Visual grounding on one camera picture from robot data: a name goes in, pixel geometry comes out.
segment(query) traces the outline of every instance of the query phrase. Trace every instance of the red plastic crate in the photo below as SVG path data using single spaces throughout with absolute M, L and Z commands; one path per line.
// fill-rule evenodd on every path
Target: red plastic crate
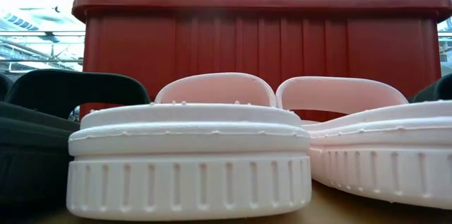
M 220 71 L 273 89 L 294 76 L 369 78 L 411 96 L 440 77 L 436 24 L 452 1 L 75 0 L 73 14 L 86 23 L 84 70 L 136 78 L 151 97 Z

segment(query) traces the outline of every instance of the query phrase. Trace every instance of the footwear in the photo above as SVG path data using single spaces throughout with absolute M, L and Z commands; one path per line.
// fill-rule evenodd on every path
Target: footwear
M 452 101 L 408 104 L 386 84 L 298 77 L 278 88 L 278 107 L 347 114 L 302 126 L 313 179 L 352 194 L 452 209 Z
M 151 105 L 85 116 L 69 138 L 67 207 L 108 220 L 200 220 L 296 211 L 311 200 L 309 134 L 244 73 L 191 76 Z

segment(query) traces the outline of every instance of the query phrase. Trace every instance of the red storage bin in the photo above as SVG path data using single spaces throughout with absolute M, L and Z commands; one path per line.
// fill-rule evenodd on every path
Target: red storage bin
M 178 78 L 220 71 L 251 73 L 274 89 L 294 76 L 369 78 L 411 96 L 440 77 L 436 24 L 451 14 L 451 0 L 73 4 L 86 23 L 83 69 L 131 76 L 151 97 Z M 318 121 L 333 116 L 302 113 Z

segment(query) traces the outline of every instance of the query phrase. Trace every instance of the pink strap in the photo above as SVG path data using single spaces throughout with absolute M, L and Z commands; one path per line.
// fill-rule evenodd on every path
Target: pink strap
M 179 79 L 166 85 L 156 103 L 251 103 L 276 106 L 272 88 L 257 76 L 246 73 L 210 73 Z
M 277 106 L 286 110 L 320 110 L 353 114 L 407 104 L 398 90 L 360 78 L 301 76 L 286 80 L 276 91 Z

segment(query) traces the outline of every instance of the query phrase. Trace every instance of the table surface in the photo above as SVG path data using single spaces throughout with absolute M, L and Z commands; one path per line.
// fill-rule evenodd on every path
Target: table surface
M 117 223 L 106 220 L 89 220 L 72 216 L 68 211 L 61 209 L 34 217 L 33 223 Z M 435 208 L 424 208 L 402 204 L 391 204 L 385 201 L 367 199 L 360 196 L 347 194 L 317 182 L 313 182 L 313 194 L 311 203 L 305 208 L 279 216 L 260 218 L 234 219 L 234 220 L 206 220 L 206 221 L 182 221 L 183 223 L 205 224 L 311 224 L 311 223 L 452 223 L 452 211 Z

